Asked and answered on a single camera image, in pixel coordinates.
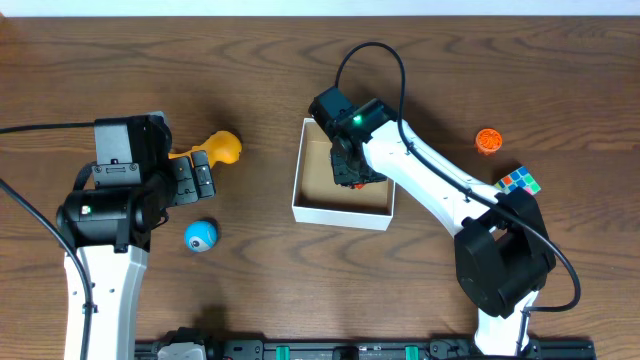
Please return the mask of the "orange round cap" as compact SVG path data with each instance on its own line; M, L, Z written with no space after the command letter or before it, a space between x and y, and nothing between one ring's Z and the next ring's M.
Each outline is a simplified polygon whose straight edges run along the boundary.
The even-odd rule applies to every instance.
M474 145L480 154L493 155L502 147L503 137L493 128L484 128L476 134Z

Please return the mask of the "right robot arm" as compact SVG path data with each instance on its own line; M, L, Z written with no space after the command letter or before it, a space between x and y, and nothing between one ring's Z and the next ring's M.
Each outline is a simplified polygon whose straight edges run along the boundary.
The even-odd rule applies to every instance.
M457 280L478 308L475 347L484 355L524 351L523 312L556 265L534 197L522 188L504 193L465 173L379 99L358 107L330 87L309 113L332 144L336 184L354 188L389 179L453 237Z

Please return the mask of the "white cardboard box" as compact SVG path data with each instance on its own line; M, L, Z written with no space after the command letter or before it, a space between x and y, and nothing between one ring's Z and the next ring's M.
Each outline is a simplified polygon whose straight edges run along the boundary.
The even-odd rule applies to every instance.
M334 183L331 143L312 118L303 120L291 208L299 223L385 231L394 216L395 183L361 189Z

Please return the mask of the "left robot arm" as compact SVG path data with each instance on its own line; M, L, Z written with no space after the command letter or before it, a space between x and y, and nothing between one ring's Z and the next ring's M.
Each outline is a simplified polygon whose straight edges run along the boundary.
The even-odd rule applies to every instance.
M136 312L151 232L170 207L212 198L204 151L171 158L172 135L161 112L98 119L96 159L78 174L57 211L72 252L67 359L131 359Z

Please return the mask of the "blue ball toy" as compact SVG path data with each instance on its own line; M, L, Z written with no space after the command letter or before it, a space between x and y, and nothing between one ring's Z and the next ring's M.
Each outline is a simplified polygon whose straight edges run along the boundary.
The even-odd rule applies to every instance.
M218 230L213 222L196 221L190 224L184 232L184 242L193 252L211 250L218 241Z

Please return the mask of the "colourful puzzle cube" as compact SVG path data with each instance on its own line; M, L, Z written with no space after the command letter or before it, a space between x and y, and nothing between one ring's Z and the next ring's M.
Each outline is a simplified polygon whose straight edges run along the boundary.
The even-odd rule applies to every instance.
M495 187L508 194L517 188L522 188L531 195L536 195L541 191L541 186L536 182L529 170L521 166L502 177Z

